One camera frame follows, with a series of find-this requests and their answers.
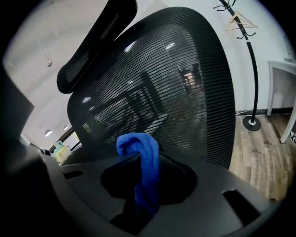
black slot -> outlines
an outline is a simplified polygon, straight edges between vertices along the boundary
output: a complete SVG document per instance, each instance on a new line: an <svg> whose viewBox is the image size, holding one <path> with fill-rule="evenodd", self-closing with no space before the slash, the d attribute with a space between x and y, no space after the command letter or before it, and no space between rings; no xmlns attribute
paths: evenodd
<svg viewBox="0 0 296 237"><path fill-rule="evenodd" d="M237 190L226 191L223 196L244 226L260 216L260 213Z"/></svg>
<svg viewBox="0 0 296 237"><path fill-rule="evenodd" d="M72 171L72 172L69 172L69 173L64 173L64 176L65 176L66 180L72 179L72 178L80 176L80 175L83 175L83 172L80 171L80 170Z"/></svg>

blue towel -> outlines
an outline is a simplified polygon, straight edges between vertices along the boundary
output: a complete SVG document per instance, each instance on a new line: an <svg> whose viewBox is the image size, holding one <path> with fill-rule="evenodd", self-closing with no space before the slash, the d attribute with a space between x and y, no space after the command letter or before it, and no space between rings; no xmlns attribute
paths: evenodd
<svg viewBox="0 0 296 237"><path fill-rule="evenodd" d="M140 152L141 181L135 187L135 201L153 215L159 209L159 147L153 137L145 133L128 133L117 138L119 155Z"/></svg>

white table leg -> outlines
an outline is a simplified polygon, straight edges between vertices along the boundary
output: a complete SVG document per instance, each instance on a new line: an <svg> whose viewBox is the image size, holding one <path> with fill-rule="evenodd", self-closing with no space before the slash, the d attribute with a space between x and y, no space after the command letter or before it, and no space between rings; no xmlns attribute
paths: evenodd
<svg viewBox="0 0 296 237"><path fill-rule="evenodd" d="M271 66L271 64L269 64L269 99L268 99L268 107L267 107L268 116L270 116L272 112L273 97L274 97L273 67Z"/></svg>
<svg viewBox="0 0 296 237"><path fill-rule="evenodd" d="M294 126L295 121L296 121L296 97L295 97L294 108L293 108L291 117L289 119L288 125L287 125L284 133L281 136L281 143L284 143L287 140L287 138L290 134L290 131L292 130L292 128Z"/></svg>

black coat rack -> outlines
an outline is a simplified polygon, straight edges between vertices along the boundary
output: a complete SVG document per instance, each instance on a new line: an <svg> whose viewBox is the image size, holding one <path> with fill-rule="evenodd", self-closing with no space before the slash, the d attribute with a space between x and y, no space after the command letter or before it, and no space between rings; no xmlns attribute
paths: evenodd
<svg viewBox="0 0 296 237"><path fill-rule="evenodd" d="M217 9L218 12L221 11L225 11L226 9L230 12L230 14L232 16L234 16L234 11L232 10L232 6L235 4L236 0L233 1L233 3L230 5L230 0L228 0L228 2L226 2L225 0L219 0L222 5L220 6L216 6L215 8L218 7L222 7L223 9ZM242 32L242 37L237 37L238 39L246 39L246 43L250 52L250 56L251 56L251 60L252 60L252 65L253 65L253 70L254 70L254 81L255 81L255 98L254 98L254 107L253 107L253 113L252 116L246 116L243 119L243 125L251 131L257 131L261 128L261 123L260 121L255 117L256 115L256 111L257 111L257 103L258 103L258 72L257 72L257 64L256 64L256 60L255 60L255 55L254 55L254 51L251 45L250 40L248 39L248 36L251 37L253 35L255 35L256 33L253 33L252 35L249 35L244 26L241 24L241 21L238 17L235 17L234 19L236 21L236 23L238 23L238 27L240 29L240 31Z"/></svg>

round black base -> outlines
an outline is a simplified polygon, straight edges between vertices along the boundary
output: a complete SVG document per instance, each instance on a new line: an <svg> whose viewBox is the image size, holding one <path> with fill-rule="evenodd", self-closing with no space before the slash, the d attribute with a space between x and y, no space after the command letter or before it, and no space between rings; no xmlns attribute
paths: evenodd
<svg viewBox="0 0 296 237"><path fill-rule="evenodd" d="M242 124L250 131L257 131L261 128L260 121L255 118L254 124L251 124L251 116L247 116L243 119Z"/></svg>

